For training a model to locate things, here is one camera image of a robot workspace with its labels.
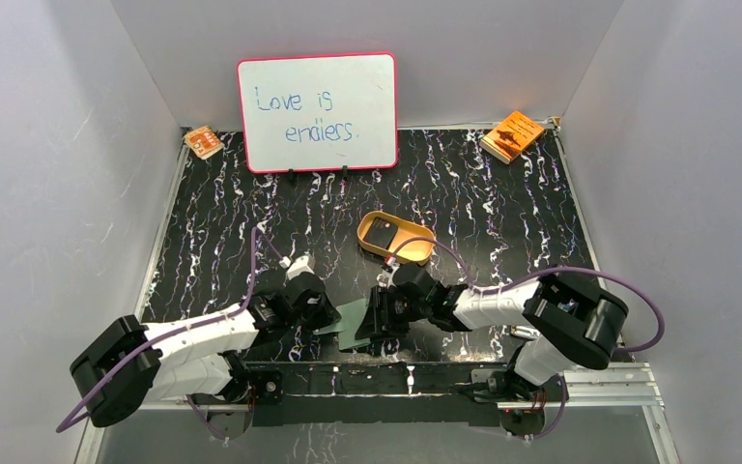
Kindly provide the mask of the mint green card holder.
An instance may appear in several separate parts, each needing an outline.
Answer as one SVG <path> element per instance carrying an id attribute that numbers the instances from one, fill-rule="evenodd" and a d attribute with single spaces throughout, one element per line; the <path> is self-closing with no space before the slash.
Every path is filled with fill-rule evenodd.
<path id="1" fill-rule="evenodd" d="M 367 301 L 365 299 L 355 300 L 342 304 L 336 308 L 341 319 L 322 329 L 314 330 L 317 336 L 335 334 L 337 336 L 338 350 L 348 352 L 357 348 L 366 347 L 372 343 L 370 338 L 358 338 L 357 330 L 367 312 Z"/>

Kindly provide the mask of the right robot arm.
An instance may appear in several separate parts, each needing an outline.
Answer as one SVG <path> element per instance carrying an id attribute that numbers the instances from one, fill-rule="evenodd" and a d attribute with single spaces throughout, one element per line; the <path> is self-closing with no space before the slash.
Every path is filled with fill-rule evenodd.
<path id="1" fill-rule="evenodd" d="M 557 267 L 508 285 L 474 288 L 444 285 L 419 265 L 402 265 L 371 289 L 355 336 L 393 338 L 420 320 L 449 333 L 527 322 L 539 336 L 511 356 L 505 385 L 513 397 L 529 400 L 565 370 L 603 370 L 610 363 L 629 307 L 591 281 L 594 274 Z"/>

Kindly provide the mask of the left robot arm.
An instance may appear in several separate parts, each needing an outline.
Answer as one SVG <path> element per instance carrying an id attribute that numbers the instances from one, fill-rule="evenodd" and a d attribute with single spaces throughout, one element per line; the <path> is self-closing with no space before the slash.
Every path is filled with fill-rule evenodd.
<path id="1" fill-rule="evenodd" d="M 291 329 L 319 330 L 340 318 L 323 281 L 308 273 L 202 316 L 147 324 L 133 315 L 119 317 L 71 363 L 81 400 L 58 429 L 84 420 L 108 427 L 147 402 L 178 396 L 238 402 L 248 394 L 250 378 L 231 353 L 274 342 Z"/>

